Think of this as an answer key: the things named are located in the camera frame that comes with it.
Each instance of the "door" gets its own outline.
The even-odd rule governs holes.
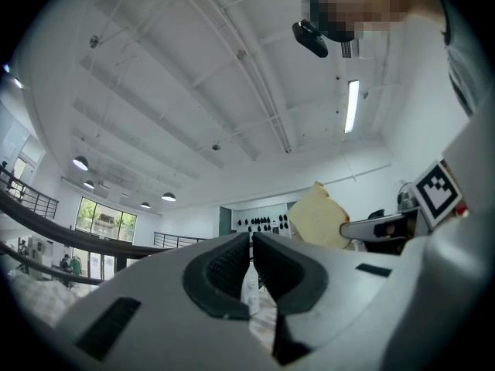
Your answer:
[[[218,223],[218,235],[228,235],[232,224],[232,210],[220,207],[220,221]]]

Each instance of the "ceiling light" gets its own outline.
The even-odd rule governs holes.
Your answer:
[[[164,201],[175,202],[176,196],[173,195],[171,192],[166,192],[165,194],[162,195],[162,199]]]
[[[87,188],[90,188],[90,189],[94,189],[94,183],[91,181],[91,180],[88,180],[84,183],[84,185],[87,187]]]
[[[83,157],[82,155],[77,156],[72,160],[72,162],[77,166],[79,169],[82,169],[84,171],[87,170],[88,164],[87,164],[87,159]]]
[[[349,133],[353,130],[354,119],[356,118],[357,97],[359,95],[359,81],[349,82],[349,103],[347,105],[347,119],[344,133]]]

